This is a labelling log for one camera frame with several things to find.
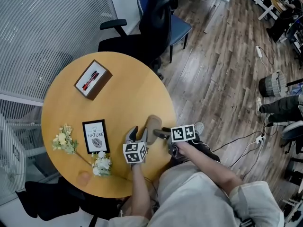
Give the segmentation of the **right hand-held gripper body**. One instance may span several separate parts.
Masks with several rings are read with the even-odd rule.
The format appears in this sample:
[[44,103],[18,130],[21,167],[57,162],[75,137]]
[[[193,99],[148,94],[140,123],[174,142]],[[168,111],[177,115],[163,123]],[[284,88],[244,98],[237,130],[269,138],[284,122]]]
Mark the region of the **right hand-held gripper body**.
[[169,154],[175,159],[182,158],[179,149],[176,145],[177,142],[184,142],[196,138],[194,125],[177,126],[170,129],[170,136],[168,139]]

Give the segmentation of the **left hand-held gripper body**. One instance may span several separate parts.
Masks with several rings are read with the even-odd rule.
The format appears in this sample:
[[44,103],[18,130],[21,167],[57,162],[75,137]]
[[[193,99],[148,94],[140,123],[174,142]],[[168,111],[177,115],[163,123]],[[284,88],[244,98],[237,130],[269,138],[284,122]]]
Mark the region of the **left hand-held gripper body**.
[[125,140],[123,154],[128,164],[143,163],[147,155],[146,140]]

